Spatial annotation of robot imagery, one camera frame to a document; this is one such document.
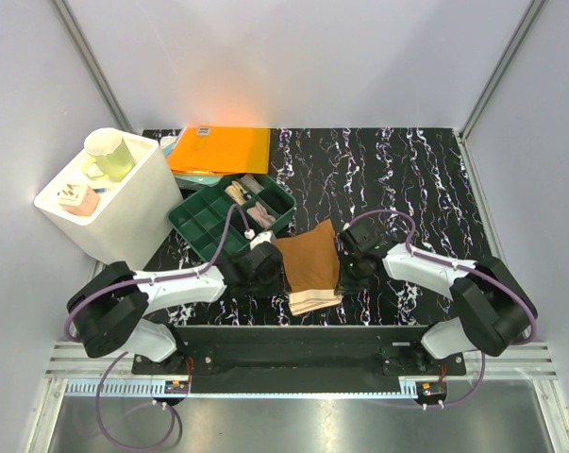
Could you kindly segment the brown boxer briefs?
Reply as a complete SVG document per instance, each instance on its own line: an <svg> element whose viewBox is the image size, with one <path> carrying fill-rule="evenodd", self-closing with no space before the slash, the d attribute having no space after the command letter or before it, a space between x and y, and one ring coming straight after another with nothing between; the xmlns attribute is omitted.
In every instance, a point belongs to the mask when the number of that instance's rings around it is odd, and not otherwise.
<svg viewBox="0 0 569 453"><path fill-rule="evenodd" d="M291 287L288 297L293 316L342 302L343 297L335 292L340 275L335 238L332 222L326 219L308 232L276 240Z"/></svg>

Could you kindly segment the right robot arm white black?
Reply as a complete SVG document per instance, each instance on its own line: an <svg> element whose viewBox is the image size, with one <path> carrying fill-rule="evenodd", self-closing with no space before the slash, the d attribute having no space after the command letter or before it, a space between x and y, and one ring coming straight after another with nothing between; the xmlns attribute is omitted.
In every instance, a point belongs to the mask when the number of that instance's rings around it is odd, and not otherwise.
<svg viewBox="0 0 569 453"><path fill-rule="evenodd" d="M456 316L428 328L421 344L410 351L410 362L419 373L431 374L444 359L470 350L498 357L537 325L537 309L496 257L455 260L429 253L379 237L363 221L347 224L337 239L343 246L341 285L385 274L453 302Z"/></svg>

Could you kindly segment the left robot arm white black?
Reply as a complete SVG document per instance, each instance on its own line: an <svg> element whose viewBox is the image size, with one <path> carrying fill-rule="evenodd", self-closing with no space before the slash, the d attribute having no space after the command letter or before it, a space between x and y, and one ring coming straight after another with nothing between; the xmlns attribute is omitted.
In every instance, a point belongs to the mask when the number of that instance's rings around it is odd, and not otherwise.
<svg viewBox="0 0 569 453"><path fill-rule="evenodd" d="M229 295L278 294L282 276L282 254L269 242L232 259L179 271L137 272L116 261L67 302L65 333L83 345L90 359L129 352L173 374L184 366L186 351L169 327L147 320L147 315Z"/></svg>

